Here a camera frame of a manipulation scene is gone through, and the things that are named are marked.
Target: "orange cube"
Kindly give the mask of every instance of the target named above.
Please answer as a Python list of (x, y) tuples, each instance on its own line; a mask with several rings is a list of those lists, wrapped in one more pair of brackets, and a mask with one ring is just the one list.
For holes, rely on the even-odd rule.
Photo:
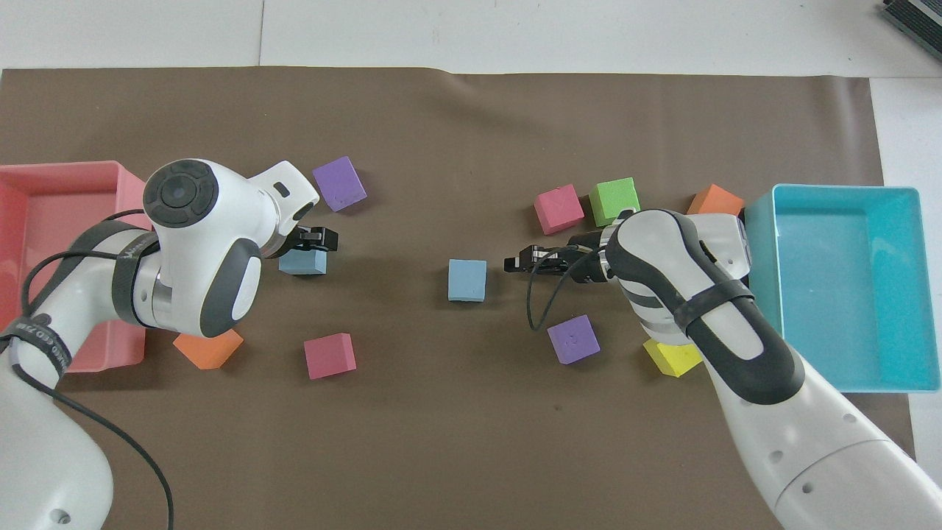
[(720, 188), (716, 184), (710, 184), (708, 188), (697, 193), (693, 197), (693, 203), (688, 214), (692, 213), (728, 213), (739, 215), (746, 202), (738, 198), (729, 191)]
[(241, 343), (242, 338), (234, 329), (212, 339), (181, 333), (173, 341), (173, 345), (200, 370), (213, 370), (222, 366)]

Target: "black strap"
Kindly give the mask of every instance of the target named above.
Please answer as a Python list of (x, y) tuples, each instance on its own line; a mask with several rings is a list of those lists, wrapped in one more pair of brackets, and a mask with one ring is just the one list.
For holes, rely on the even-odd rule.
[(708, 312), (737, 298), (754, 298), (753, 293), (739, 280), (726, 280), (698, 292), (674, 311), (674, 322), (685, 334), (691, 322)]
[(37, 315), (33, 318), (19, 317), (9, 323), (7, 329), (0, 335), (0, 351), (3, 351), (9, 345), (10, 340), (16, 337), (36, 346), (36, 349), (46, 354), (49, 362), (53, 363), (53, 367), (61, 377), (72, 364), (72, 354), (69, 353), (69, 348), (66, 348), (65, 342), (58, 333), (45, 325), (44, 321), (47, 320), (47, 316)]
[(132, 240), (115, 259), (115, 271), (111, 275), (111, 303), (121, 320), (144, 327), (134, 310), (134, 280), (138, 276), (140, 259), (160, 249), (155, 232), (141, 234)]

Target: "white table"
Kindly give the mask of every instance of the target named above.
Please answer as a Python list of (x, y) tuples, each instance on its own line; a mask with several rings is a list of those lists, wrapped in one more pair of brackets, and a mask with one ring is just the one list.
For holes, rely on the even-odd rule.
[[(922, 194), (942, 338), (942, 62), (876, 0), (7, 0), (0, 68), (426, 66), (456, 73), (872, 77), (884, 179)], [(911, 396), (942, 483), (942, 395)]]

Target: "light blue cube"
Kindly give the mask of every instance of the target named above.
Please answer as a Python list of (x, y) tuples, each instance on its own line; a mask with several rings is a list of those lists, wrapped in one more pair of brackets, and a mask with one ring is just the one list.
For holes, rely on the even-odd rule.
[(487, 261), (450, 259), (448, 261), (448, 300), (483, 302), (487, 284)]
[(323, 250), (289, 250), (278, 258), (278, 270), (289, 274), (326, 274), (327, 252)]

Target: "red cube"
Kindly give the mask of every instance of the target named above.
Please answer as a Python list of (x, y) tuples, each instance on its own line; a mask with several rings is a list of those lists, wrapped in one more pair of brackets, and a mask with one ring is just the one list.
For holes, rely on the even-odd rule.
[(547, 236), (576, 226), (585, 217), (572, 184), (540, 193), (533, 207)]
[(307, 374), (311, 379), (356, 370), (349, 333), (337, 333), (304, 343)]

